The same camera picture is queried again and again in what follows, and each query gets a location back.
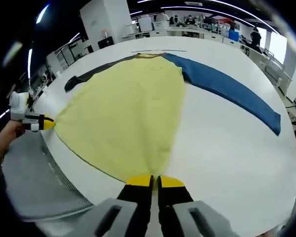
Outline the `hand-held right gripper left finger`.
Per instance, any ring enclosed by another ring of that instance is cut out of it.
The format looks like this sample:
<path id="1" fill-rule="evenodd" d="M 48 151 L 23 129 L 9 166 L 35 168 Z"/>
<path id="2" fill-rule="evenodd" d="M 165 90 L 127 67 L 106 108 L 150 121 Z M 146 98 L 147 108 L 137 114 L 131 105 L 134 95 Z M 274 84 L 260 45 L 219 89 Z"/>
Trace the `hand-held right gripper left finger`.
<path id="1" fill-rule="evenodd" d="M 144 237 L 150 222 L 153 176 L 128 179 L 117 198 L 108 198 L 84 214 L 73 237 Z"/>

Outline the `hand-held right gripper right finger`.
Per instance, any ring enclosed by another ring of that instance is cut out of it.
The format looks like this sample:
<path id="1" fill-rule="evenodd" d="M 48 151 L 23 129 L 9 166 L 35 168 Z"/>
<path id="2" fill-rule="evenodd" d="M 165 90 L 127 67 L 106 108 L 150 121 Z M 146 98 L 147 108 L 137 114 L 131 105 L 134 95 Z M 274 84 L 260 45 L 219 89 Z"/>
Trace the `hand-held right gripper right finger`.
<path id="1" fill-rule="evenodd" d="M 165 237 L 237 237 L 230 221 L 205 202 L 194 201 L 184 183 L 157 178 L 159 223 Z"/>

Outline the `person's left hand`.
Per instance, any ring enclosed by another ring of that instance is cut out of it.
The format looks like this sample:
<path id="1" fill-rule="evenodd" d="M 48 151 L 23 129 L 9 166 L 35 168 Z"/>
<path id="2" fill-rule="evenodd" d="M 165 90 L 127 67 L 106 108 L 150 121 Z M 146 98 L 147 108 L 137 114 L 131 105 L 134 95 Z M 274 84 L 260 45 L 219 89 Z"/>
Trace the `person's left hand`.
<path id="1" fill-rule="evenodd" d="M 19 121 L 10 120 L 0 132 L 0 162 L 3 161 L 9 145 L 25 133 L 25 128 Z"/>

